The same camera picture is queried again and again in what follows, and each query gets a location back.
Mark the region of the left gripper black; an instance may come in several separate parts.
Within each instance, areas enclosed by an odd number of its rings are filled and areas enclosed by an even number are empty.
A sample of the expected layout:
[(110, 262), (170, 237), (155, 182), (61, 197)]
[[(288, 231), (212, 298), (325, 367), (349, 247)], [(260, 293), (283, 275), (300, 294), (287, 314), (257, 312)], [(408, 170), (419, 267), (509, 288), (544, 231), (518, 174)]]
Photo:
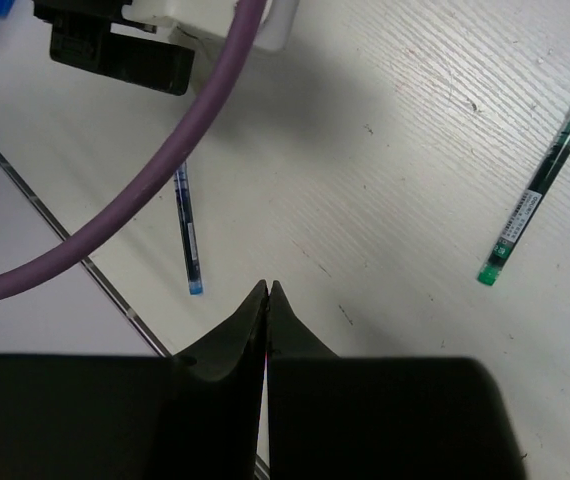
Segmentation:
[(53, 61), (170, 95), (184, 95), (195, 52), (113, 32), (113, 25), (156, 31), (147, 21), (122, 16), (122, 9), (130, 4), (112, 0), (40, 0), (34, 3), (33, 14), (51, 25), (49, 55)]

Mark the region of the green ink pen refill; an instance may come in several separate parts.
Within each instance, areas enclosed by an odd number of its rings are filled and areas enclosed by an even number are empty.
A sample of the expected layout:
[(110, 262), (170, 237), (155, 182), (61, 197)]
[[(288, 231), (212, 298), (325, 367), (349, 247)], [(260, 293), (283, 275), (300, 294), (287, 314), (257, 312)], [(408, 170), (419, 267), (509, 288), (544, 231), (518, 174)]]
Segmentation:
[(481, 267), (477, 280), (492, 286), (510, 255), (570, 157), (570, 108), (510, 217), (501, 230), (493, 249)]

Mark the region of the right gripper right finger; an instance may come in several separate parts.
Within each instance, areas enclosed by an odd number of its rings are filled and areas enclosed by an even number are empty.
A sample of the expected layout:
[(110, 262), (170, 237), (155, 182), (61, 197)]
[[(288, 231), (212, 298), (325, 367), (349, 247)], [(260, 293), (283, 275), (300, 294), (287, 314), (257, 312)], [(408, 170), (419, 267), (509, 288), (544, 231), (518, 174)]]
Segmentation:
[(269, 295), (275, 479), (521, 479), (499, 388), (465, 357), (341, 357)]

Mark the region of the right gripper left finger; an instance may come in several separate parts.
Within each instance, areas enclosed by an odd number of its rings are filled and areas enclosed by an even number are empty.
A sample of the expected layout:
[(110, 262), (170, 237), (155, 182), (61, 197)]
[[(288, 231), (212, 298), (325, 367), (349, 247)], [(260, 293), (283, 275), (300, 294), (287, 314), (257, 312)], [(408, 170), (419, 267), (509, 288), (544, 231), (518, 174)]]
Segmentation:
[(249, 479), (268, 291), (167, 357), (0, 354), (0, 479)]

